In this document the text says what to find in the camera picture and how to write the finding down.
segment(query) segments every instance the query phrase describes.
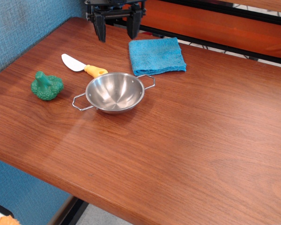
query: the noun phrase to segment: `white blade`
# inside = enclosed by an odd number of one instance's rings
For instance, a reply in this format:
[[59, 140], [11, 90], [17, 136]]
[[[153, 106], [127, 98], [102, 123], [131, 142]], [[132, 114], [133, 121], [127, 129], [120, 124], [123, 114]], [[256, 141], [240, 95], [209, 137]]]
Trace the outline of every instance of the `white blade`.
[[82, 62], [79, 62], [78, 60], [74, 59], [73, 57], [67, 54], [62, 54], [61, 59], [68, 68], [75, 72], [84, 70], [84, 67], [86, 66]]

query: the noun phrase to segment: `toy broccoli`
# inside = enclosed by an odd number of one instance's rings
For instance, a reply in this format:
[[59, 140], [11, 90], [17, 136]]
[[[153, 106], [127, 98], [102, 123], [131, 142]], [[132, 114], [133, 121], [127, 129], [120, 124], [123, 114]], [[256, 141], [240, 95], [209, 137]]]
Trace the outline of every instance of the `toy broccoli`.
[[63, 90], [61, 78], [46, 76], [42, 71], [36, 73], [36, 79], [31, 84], [31, 91], [41, 100], [52, 100]]

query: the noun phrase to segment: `floor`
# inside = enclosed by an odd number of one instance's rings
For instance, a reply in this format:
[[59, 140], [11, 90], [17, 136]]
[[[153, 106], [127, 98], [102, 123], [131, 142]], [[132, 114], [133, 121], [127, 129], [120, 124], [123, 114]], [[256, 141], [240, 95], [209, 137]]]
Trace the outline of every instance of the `floor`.
[[[281, 13], [269, 11], [269, 10], [265, 10], [265, 9], [248, 7], [248, 6], [238, 5], [238, 4], [234, 4], [233, 7], [241, 8], [241, 9], [245, 9], [245, 10], [250, 10], [250, 11], [254, 11], [254, 12], [270, 14], [270, 15], [276, 15], [276, 16], [281, 17]], [[185, 45], [192, 45], [192, 46], [199, 47], [199, 48], [206, 48], [206, 49], [209, 49], [211, 51], [222, 52], [224, 54], [234, 55], [236, 57], [248, 59], [248, 57], [245, 56], [245, 55], [240, 55], [240, 54], [233, 53], [233, 52], [227, 52], [227, 51], [223, 51], [223, 50], [220, 50], [220, 49], [211, 48], [211, 47], [208, 47], [208, 46], [198, 45], [196, 43], [185, 42], [185, 41], [182, 41], [182, 40], [179, 40], [179, 42], [182, 43], [182, 44], [185, 44]], [[274, 65], [274, 66], [281, 67], [281, 64], [278, 64], [278, 63], [274, 63], [274, 62], [270, 62], [270, 61], [266, 61], [266, 60], [261, 60], [261, 59], [256, 59], [256, 60], [258, 60], [259, 62], [262, 62], [262, 63], [271, 64], [271, 65]], [[120, 218], [118, 218], [118, 217], [116, 217], [116, 216], [114, 216], [114, 215], [94, 206], [94, 205], [89, 204], [76, 225], [132, 225], [132, 224], [130, 224], [130, 223], [128, 223], [128, 222], [126, 222], [126, 221], [124, 221], [124, 220], [122, 220], [122, 219], [120, 219]]]

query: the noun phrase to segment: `blue wall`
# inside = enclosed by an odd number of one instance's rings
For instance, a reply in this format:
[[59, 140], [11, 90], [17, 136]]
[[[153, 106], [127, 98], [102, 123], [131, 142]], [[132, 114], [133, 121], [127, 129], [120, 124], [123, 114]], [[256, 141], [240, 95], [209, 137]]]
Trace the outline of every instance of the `blue wall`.
[[0, 71], [85, 10], [84, 0], [0, 0]]
[[70, 195], [0, 161], [0, 205], [21, 225], [45, 225]]

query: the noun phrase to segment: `folded cloth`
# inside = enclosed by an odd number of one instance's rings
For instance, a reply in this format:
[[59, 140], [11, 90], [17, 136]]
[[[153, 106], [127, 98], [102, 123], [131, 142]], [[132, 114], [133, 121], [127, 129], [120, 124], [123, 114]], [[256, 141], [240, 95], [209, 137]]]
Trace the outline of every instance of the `folded cloth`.
[[186, 71], [176, 37], [131, 41], [129, 53], [132, 70], [136, 76]]

